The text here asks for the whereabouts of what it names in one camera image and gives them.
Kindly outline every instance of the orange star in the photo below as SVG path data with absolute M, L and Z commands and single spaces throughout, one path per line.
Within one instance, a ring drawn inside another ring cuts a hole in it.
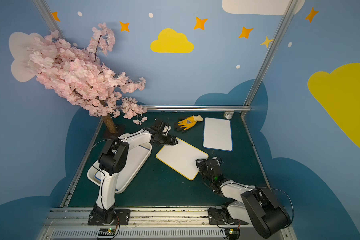
M 60 19 L 58 18 L 58 12 L 52 13 L 52 16 L 56 21 L 58 21 L 58 22 L 60 21 Z
M 129 29 L 128 29 L 129 23 L 120 22 L 120 24 L 121 24 L 121 30 L 120 31 L 128 31 L 129 32 Z
M 313 17 L 318 13 L 319 11 L 315 11 L 313 8 L 311 10 L 311 12 L 309 13 L 309 15 L 305 18 L 307 20 L 309 20 L 309 22 L 312 22 Z
M 201 28 L 202 30 L 204 30 L 204 24 L 207 20 L 208 20 L 208 18 L 200 19 L 200 18 L 196 17 L 196 25 L 195 25 L 194 29 Z
M 245 27 L 243 27 L 243 31 L 241 32 L 239 38 L 246 38 L 248 39 L 250 36 L 250 32 L 253 30 L 253 28 L 251 29 L 246 29 Z

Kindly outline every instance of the artificial cherry blossom tree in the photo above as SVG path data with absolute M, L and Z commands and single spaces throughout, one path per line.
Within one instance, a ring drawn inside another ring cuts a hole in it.
M 133 122 L 140 124 L 147 118 L 143 113 L 147 109 L 137 104 L 135 98 L 122 98 L 123 93 L 133 93 L 145 87 L 145 79 L 132 81 L 125 72 L 116 74 L 100 64 L 99 52 L 107 55 L 115 44 L 114 32 L 107 28 L 105 23 L 99 24 L 100 30 L 93 27 L 93 36 L 87 49 L 78 49 L 69 42 L 60 39 L 58 31 L 47 35 L 44 39 L 34 38 L 30 48 L 29 65 L 37 75 L 36 80 L 47 89 L 54 89 L 63 98 L 73 105 L 80 105 L 89 111 L 91 116 L 102 116 L 110 133 L 116 133 L 115 125 L 111 119 L 120 115 L 119 109 L 125 113 L 124 118 L 137 117 Z M 122 101 L 119 109 L 116 101 Z

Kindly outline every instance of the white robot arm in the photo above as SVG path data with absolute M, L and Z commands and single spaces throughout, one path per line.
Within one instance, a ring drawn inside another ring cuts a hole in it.
M 207 186 L 218 195 L 234 199 L 223 204 L 221 210 L 208 210 L 210 219 L 216 219 L 215 224 L 235 224 L 242 220 L 251 223 L 263 238 L 269 238 L 291 224 L 287 211 L 269 188 L 226 179 L 220 171 L 221 162 L 218 156 L 196 160 L 203 180 L 208 182 Z
M 176 145 L 176 137 L 168 135 L 171 127 L 156 120 L 151 128 L 141 129 L 133 134 L 109 140 L 98 158 L 102 173 L 99 196 L 90 214 L 88 225 L 112 225 L 115 221 L 115 188 L 117 178 L 125 167 L 128 152 L 147 142 L 158 145 Z

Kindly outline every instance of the yellow glove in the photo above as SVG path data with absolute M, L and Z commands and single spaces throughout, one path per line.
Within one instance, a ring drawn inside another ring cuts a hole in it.
M 185 132 L 191 127 L 193 127 L 196 124 L 196 122 L 201 122 L 203 120 L 204 119 L 200 115 L 190 116 L 182 121 L 177 122 L 177 124 L 175 124 L 175 128 L 178 132 L 179 131 Z

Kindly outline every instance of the yellow-bordered whiteboard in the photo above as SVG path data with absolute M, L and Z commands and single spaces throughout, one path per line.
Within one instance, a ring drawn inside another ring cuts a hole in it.
M 178 137 L 177 141 L 178 144 L 174 146 L 164 146 L 160 149 L 156 154 L 156 158 L 192 181 L 199 171 L 196 167 L 196 160 L 207 159 L 208 154 Z

